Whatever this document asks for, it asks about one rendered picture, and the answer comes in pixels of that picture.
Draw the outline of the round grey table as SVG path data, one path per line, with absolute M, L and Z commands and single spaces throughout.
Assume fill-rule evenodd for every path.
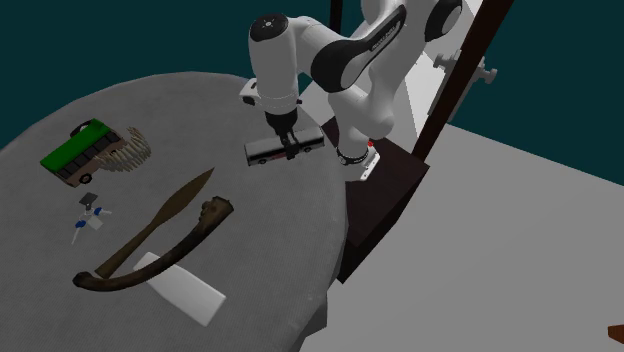
M 0 151 L 0 352 L 290 352 L 322 321 L 345 239 L 345 185 L 330 147 L 249 166 L 247 142 L 269 136 L 239 97 L 243 80 L 177 73 L 118 84 L 32 125 Z M 137 128 L 152 154 L 129 173 L 97 172 L 71 188 L 40 160 L 80 123 Z M 73 277 L 108 259 L 182 185 L 209 182 L 141 246 L 164 254 L 215 196 L 233 213 L 181 266 L 226 296 L 207 327 L 141 284 L 110 293 Z M 83 228 L 79 200 L 110 210 Z

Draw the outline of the white flat card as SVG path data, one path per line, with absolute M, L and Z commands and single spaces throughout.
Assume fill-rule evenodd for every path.
M 172 265 L 146 283 L 171 305 L 207 327 L 226 296 L 186 269 Z

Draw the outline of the small white blue figure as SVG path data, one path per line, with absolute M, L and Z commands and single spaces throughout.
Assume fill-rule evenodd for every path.
M 74 224 L 75 230 L 72 236 L 71 244 L 74 244 L 78 238 L 80 231 L 85 227 L 90 227 L 93 230 L 99 230 L 103 226 L 101 216 L 111 215 L 110 210 L 104 209 L 100 206 L 95 206 L 94 203 L 98 196 L 94 193 L 87 192 L 80 200 L 79 204 L 84 206 L 83 213 L 78 217 L 78 220 Z

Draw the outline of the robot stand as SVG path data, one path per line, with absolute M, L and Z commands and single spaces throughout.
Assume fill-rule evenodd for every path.
M 429 166 L 387 138 L 375 140 L 380 154 L 365 181 L 346 184 L 348 230 L 337 279 L 344 283 L 397 223 Z

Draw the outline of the brown wooden blade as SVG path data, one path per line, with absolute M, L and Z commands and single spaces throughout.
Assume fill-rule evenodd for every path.
M 203 172 L 171 195 L 161 206 L 150 223 L 130 239 L 121 249 L 96 268 L 95 273 L 100 278 L 109 279 L 155 229 L 179 214 L 189 205 L 210 179 L 213 171 L 214 169 L 211 168 Z

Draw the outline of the white toy bus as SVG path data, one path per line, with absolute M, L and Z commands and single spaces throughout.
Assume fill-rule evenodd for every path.
M 324 133 L 320 127 L 311 127 L 294 131 L 294 133 L 299 140 L 299 153 L 309 153 L 310 151 L 325 145 Z M 288 159 L 288 147 L 285 148 L 281 144 L 279 137 L 272 137 L 247 143 L 244 146 L 247 164 L 249 166 L 254 166 L 258 164 L 265 164 L 269 161 L 280 158 Z

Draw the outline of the beige rib cage skeleton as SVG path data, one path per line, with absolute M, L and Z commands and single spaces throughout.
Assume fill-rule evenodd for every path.
M 131 172 L 141 166 L 150 156 L 151 147 L 142 133 L 128 127 L 129 140 L 121 140 L 122 145 L 95 157 L 100 169 L 110 172 Z

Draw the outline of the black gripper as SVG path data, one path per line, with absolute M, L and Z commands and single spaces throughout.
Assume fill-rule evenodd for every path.
M 300 151 L 299 140 L 297 139 L 293 127 L 298 119 L 298 112 L 296 109 L 285 113 L 285 114 L 272 114 L 269 112 L 265 113 L 265 119 L 269 126 L 275 131 L 276 135 L 279 136 L 281 144 L 287 148 L 288 147 L 288 159 L 294 159 Z

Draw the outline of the green toy bus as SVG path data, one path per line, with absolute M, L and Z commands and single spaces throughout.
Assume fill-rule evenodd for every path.
M 103 158 L 126 144 L 123 137 L 102 121 L 93 118 L 71 133 L 70 138 L 40 160 L 40 165 L 71 187 L 88 184 L 102 168 Z

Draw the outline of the dark curved bone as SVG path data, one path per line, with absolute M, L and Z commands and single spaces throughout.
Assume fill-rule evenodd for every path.
M 74 276 L 72 283 L 79 288 L 95 292 L 113 292 L 144 283 L 163 273 L 193 251 L 215 230 L 232 212 L 232 204 L 219 196 L 202 204 L 198 224 L 193 230 L 159 259 L 138 271 L 110 279 L 95 278 L 88 272 Z

